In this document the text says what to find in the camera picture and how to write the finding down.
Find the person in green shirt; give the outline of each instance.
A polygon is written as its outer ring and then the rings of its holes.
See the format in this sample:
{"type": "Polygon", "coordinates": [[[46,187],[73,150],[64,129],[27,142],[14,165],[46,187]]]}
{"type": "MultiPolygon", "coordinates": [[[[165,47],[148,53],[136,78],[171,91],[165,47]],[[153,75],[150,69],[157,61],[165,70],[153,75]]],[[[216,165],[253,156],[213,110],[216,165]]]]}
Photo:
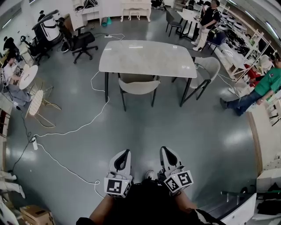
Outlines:
{"type": "Polygon", "coordinates": [[[220,98],[220,104],[223,109],[233,109],[238,116],[241,116],[253,103],[256,102],[258,105],[261,105],[270,98],[281,86],[280,58],[275,59],[274,66],[275,68],[267,72],[250,94],[230,102],[220,98]]]}

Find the dark blue chair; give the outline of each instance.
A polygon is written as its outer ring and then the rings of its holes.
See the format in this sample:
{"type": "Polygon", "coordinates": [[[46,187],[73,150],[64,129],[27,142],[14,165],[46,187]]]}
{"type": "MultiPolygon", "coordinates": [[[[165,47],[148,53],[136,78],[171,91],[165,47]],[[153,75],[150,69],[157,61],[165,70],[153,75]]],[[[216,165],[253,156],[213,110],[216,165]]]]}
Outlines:
{"type": "Polygon", "coordinates": [[[206,41],[205,46],[207,45],[207,43],[210,44],[209,48],[211,47],[212,44],[215,45],[216,47],[221,46],[221,44],[226,40],[226,38],[227,38],[227,36],[226,36],[225,33],[219,32],[219,33],[216,34],[216,37],[215,37],[215,38],[213,38],[213,39],[207,38],[207,41],[206,41]]]}

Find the teal object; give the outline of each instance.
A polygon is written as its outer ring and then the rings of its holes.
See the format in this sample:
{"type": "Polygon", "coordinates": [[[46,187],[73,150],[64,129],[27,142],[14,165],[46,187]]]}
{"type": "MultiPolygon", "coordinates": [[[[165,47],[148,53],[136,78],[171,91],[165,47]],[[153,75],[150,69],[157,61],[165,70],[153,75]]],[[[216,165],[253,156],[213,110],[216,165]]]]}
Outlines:
{"type": "Polygon", "coordinates": [[[108,17],[103,17],[103,19],[101,21],[101,25],[102,26],[107,26],[107,21],[108,21],[108,17]]]}
{"type": "Polygon", "coordinates": [[[112,24],[112,21],[111,21],[110,17],[108,17],[108,19],[107,19],[107,25],[110,25],[110,24],[112,24]]]}

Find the person's hand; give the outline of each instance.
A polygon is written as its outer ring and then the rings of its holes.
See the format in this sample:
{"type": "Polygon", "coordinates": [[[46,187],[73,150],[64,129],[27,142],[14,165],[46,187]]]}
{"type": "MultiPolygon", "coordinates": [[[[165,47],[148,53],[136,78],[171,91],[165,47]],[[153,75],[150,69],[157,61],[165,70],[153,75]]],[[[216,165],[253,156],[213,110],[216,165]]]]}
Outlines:
{"type": "Polygon", "coordinates": [[[256,79],[254,78],[254,79],[250,79],[249,80],[249,83],[254,83],[256,81],[256,79]]]}
{"type": "Polygon", "coordinates": [[[256,101],[256,103],[257,103],[258,105],[261,105],[261,104],[263,103],[263,100],[260,98],[258,101],[256,101]]]}

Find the wooden baseboard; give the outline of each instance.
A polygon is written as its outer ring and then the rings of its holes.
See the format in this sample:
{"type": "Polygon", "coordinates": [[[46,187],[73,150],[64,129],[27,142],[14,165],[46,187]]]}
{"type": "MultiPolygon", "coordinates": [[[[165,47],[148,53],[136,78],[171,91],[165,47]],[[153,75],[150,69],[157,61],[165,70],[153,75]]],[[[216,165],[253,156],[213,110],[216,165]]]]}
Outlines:
{"type": "Polygon", "coordinates": [[[247,112],[247,117],[253,134],[255,153],[256,153],[256,166],[257,166],[258,176],[260,176],[263,171],[263,159],[262,159],[262,153],[260,148],[258,131],[256,129],[256,123],[254,121],[253,114],[251,112],[247,112]]]}

